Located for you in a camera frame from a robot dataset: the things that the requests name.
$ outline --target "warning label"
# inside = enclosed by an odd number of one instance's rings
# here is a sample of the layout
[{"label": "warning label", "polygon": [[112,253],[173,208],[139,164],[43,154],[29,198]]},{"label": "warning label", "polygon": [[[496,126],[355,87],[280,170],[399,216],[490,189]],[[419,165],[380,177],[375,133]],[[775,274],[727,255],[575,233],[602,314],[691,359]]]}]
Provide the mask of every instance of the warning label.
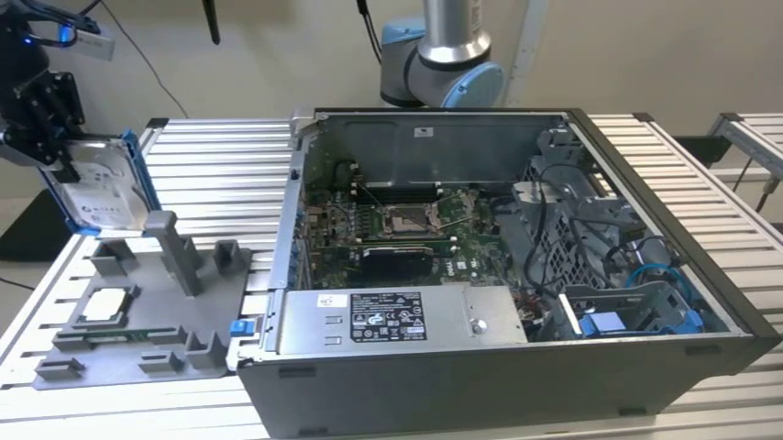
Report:
[{"label": "warning label", "polygon": [[354,342],[427,340],[422,293],[352,293],[351,339]]}]

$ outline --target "metal slatted table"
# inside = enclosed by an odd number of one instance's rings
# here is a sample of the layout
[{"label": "metal slatted table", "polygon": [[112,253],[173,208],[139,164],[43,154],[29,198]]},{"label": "metal slatted table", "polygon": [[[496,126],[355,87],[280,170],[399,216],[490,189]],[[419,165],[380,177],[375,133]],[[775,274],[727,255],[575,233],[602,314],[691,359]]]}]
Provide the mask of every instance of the metal slatted table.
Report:
[{"label": "metal slatted table", "polygon": [[[594,121],[750,301],[783,333],[783,237],[690,157],[655,122]],[[234,237],[254,250],[242,314],[266,305],[288,170],[287,120],[171,120],[141,136],[160,201],[199,246]],[[132,238],[131,247],[155,247]],[[0,339],[0,438],[165,435],[264,438],[236,377],[35,391],[33,368],[83,294],[95,249],[71,238]],[[704,380],[656,417],[427,434],[419,438],[747,439],[783,435],[783,346],[739,375]]]},{"label": "metal slatted table", "polygon": [[724,113],[710,135],[726,137],[778,179],[783,179],[783,114]]}]

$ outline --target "robotic arm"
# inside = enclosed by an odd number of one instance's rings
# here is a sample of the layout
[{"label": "robotic arm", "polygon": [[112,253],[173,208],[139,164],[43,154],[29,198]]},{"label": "robotic arm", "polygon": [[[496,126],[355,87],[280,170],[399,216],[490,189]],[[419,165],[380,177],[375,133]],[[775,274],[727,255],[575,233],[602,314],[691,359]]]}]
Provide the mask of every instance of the robotic arm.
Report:
[{"label": "robotic arm", "polygon": [[76,82],[71,73],[49,71],[49,57],[43,46],[68,47],[76,43],[39,37],[29,22],[52,21],[84,32],[99,33],[87,16],[24,0],[0,4],[0,156],[17,165],[51,170],[61,182],[77,182],[65,149],[68,139],[83,135],[84,113]]},{"label": "robotic arm", "polygon": [[383,28],[380,97],[399,107],[488,107],[506,85],[480,0],[424,0],[424,18]]}]

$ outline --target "blue latch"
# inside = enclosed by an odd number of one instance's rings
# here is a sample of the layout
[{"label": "blue latch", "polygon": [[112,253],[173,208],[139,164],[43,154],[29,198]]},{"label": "blue latch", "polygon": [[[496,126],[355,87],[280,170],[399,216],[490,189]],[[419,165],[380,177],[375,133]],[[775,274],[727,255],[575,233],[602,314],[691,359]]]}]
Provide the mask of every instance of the blue latch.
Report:
[{"label": "blue latch", "polygon": [[231,323],[231,337],[252,336],[256,333],[256,323],[246,319],[238,319]]}]

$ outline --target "circuit board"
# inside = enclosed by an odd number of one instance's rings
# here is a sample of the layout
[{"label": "circuit board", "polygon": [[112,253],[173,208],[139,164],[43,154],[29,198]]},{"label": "circuit board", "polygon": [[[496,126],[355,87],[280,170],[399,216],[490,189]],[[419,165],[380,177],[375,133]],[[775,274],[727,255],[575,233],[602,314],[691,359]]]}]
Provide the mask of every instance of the circuit board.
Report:
[{"label": "circuit board", "polygon": [[[322,195],[307,215],[316,289],[507,284],[507,252],[490,201],[476,190],[446,189],[431,203],[395,205],[356,204],[347,194],[335,193]],[[404,265],[390,259],[383,268],[390,276],[368,277],[371,254],[390,252],[422,255],[426,266],[416,268],[424,267],[426,273],[396,272]]]}]

